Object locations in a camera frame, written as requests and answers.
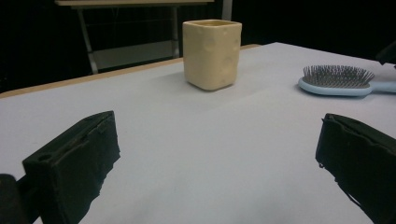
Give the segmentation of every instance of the table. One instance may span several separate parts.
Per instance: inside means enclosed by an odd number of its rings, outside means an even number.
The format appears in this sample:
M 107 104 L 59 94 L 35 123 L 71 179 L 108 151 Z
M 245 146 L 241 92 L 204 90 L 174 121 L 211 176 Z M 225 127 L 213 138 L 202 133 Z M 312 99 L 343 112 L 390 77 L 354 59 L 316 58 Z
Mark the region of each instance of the table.
M 141 63 L 166 57 L 179 57 L 177 7 L 185 5 L 200 5 L 215 0 L 55 0 L 61 7 L 71 7 L 78 11 L 78 19 L 83 34 L 88 58 L 93 74 L 99 69 Z M 172 39 L 138 46 L 129 46 L 115 49 L 94 50 L 91 46 L 87 31 L 87 24 L 83 16 L 84 9 L 106 7 L 170 7 L 172 10 Z
M 316 96 L 297 86 L 311 64 L 392 64 L 274 43 L 241 51 L 238 79 L 206 92 L 182 61 L 0 99 L 0 170 L 89 115 L 113 110 L 121 157 L 81 223 L 351 223 L 371 220 L 320 169 L 321 119 L 334 113 L 396 136 L 394 94 Z

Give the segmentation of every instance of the hairbrush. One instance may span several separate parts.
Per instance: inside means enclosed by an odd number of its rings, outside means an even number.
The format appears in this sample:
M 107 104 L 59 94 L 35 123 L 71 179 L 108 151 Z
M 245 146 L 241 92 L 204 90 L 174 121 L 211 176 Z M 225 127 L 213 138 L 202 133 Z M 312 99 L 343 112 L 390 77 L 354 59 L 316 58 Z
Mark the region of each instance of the hairbrush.
M 362 68 L 345 65 L 312 65 L 304 68 L 298 84 L 320 95 L 365 96 L 372 91 L 396 92 L 396 82 L 371 81 L 375 75 Z

